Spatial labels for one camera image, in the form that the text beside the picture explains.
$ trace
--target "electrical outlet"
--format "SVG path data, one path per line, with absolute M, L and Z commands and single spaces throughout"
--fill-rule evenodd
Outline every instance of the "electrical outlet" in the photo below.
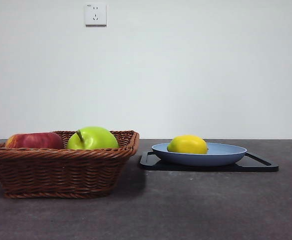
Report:
M 107 9 L 103 2 L 88 2 L 85 5 L 86 26 L 107 26 Z

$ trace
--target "wicker basket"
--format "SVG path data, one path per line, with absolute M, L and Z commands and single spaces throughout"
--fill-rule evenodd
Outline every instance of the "wicker basket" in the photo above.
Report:
M 94 150 L 5 148 L 0 143 L 0 183 L 13 199 L 104 197 L 114 189 L 139 144 L 139 134 L 111 131 L 120 148 Z M 66 145 L 74 131 L 55 131 Z

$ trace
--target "red apple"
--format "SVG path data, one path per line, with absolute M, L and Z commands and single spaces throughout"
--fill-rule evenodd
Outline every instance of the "red apple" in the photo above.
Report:
M 54 132 L 17 133 L 6 141 L 5 148 L 63 149 L 64 144 Z

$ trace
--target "plate rim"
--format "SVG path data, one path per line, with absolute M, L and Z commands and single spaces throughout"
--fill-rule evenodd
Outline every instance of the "plate rim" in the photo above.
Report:
M 231 144 L 225 144 L 225 143 L 216 143 L 216 142 L 207 142 L 207 144 L 214 144 L 214 145 L 225 145 L 225 146 L 232 146 L 232 147 L 237 147 L 243 149 L 241 152 L 236 152 L 236 153 L 227 153 L 227 154 L 199 154 L 199 153 L 183 153 L 183 152 L 174 152 L 174 151 L 162 151 L 158 149 L 153 149 L 155 146 L 159 145 L 165 145 L 169 144 L 169 142 L 164 142 L 164 143 L 159 143 L 151 146 L 152 150 L 159 151 L 162 153 L 169 153 L 169 154 L 178 154 L 178 155 L 186 155 L 186 156 L 231 156 L 231 155 L 238 155 L 238 154 L 245 154 L 248 152 L 248 150 L 245 147 L 242 146 L 237 146 L 237 145 L 231 145 Z

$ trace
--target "apple stem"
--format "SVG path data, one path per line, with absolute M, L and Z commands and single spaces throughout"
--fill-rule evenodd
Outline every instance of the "apple stem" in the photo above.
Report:
M 80 141 L 81 141 L 81 142 L 83 142 L 83 141 L 84 141 L 84 139 L 82 138 L 82 135 L 81 135 L 81 132 L 80 132 L 80 130 L 78 130 L 76 133 L 77 133 L 77 135 L 78 135 L 78 137 L 79 137 Z

